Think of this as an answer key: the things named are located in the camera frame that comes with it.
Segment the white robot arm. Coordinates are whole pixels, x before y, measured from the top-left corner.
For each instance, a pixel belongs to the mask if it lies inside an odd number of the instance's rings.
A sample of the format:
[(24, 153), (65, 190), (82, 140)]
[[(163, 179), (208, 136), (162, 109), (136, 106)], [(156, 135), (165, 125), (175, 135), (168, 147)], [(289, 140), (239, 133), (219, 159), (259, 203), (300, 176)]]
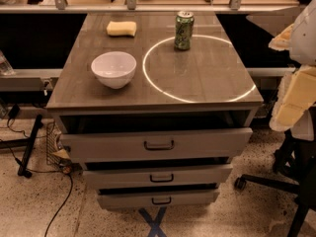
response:
[(310, 108), (316, 102), (316, 0), (312, 0), (295, 21), (274, 37), (269, 48), (288, 50), (300, 66), (286, 73), (277, 93), (269, 126), (289, 130), (297, 139), (315, 139), (315, 121)]

